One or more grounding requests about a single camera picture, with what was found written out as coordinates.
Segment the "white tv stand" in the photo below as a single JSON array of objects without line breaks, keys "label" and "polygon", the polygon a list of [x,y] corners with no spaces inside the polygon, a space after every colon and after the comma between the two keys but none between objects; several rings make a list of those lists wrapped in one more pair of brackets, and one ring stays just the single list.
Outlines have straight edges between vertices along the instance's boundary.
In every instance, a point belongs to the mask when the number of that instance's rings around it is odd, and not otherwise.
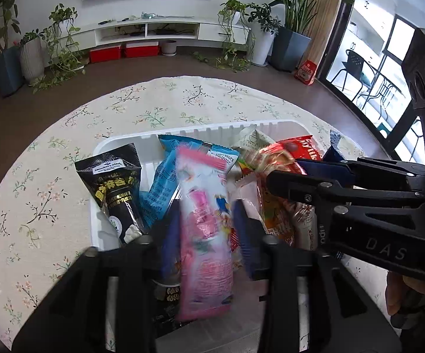
[{"label": "white tv stand", "polygon": [[[171,24],[171,27],[185,28],[180,30],[183,34],[157,35],[154,30]],[[232,42],[244,44],[250,28],[242,24],[232,25]],[[146,41],[163,39],[185,39],[223,42],[227,36],[224,28],[219,25],[218,17],[215,18],[152,18],[134,19],[124,22],[109,22],[104,25],[92,24],[81,27],[78,32],[72,34],[72,39],[78,42],[80,50],[90,49],[108,44],[119,44],[130,41]]]}]

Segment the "floral tablecloth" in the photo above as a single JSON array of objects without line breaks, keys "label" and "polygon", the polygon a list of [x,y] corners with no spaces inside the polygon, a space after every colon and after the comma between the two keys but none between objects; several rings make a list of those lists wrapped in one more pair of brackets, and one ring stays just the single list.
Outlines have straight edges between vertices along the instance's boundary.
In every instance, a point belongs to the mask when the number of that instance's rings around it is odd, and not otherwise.
[{"label": "floral tablecloth", "polygon": [[[52,284],[90,245],[89,193],[75,172],[75,161],[112,135],[262,119],[294,119],[323,149],[329,147],[332,127],[296,105],[234,82],[197,76],[125,87],[44,131],[0,184],[0,339],[11,346]],[[345,136],[340,150],[348,159],[363,155]],[[356,259],[347,267],[385,312],[386,271]],[[255,351],[257,339],[254,334],[224,351]],[[114,349],[111,339],[107,345]]]}]

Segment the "tv stand drawer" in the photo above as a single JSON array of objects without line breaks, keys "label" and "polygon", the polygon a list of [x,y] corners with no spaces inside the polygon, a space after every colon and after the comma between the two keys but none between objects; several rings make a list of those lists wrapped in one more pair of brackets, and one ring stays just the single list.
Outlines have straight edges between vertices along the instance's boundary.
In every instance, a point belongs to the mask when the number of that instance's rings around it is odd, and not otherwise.
[{"label": "tv stand drawer", "polygon": [[200,24],[198,40],[223,42],[230,36],[232,37],[231,42],[235,44],[244,44],[247,41],[248,31],[249,28],[232,27],[231,33],[227,34],[226,29],[222,25]]}]

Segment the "white plastic tray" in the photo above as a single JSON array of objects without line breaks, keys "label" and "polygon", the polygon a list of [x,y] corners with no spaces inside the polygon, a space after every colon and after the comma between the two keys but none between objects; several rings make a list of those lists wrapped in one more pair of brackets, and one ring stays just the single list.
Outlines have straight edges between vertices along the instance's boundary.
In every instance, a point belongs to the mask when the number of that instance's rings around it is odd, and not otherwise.
[{"label": "white plastic tray", "polygon": [[[142,165],[140,189],[148,191],[154,179],[155,169],[164,160],[165,152],[158,134],[176,134],[188,136],[211,144],[230,147],[238,133],[251,125],[270,136],[281,140],[295,136],[310,134],[309,130],[292,120],[254,121],[206,125],[200,127],[182,127],[175,129],[159,129],[145,133],[120,135],[108,138],[98,144],[93,155],[115,149],[125,144],[134,143]],[[228,174],[228,180],[233,181],[240,175],[233,177],[234,171]],[[92,198],[89,204],[92,245],[100,250],[118,248],[118,237],[114,227],[100,211]],[[157,339],[157,349],[163,352],[198,353],[222,347],[230,342],[256,332],[263,320],[264,303],[259,303],[258,297],[266,293],[266,283],[248,280],[245,270],[234,273],[234,301],[232,309],[227,314],[213,319],[196,321],[172,333]],[[113,326],[114,314],[108,310],[108,320]],[[306,328],[301,325],[301,335],[305,335]]]}]

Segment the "blue-gray planter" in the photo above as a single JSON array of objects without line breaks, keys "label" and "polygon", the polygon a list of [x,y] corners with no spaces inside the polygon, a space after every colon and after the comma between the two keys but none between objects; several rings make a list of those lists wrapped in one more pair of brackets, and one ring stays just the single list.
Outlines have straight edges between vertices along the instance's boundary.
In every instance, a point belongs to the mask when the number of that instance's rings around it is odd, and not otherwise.
[{"label": "blue-gray planter", "polygon": [[278,70],[294,71],[309,42],[311,42],[309,37],[284,27],[279,28],[273,42],[270,64]]},{"label": "blue-gray planter", "polygon": [[19,49],[12,46],[0,54],[0,95],[2,97],[12,95],[24,83],[19,63]]}]

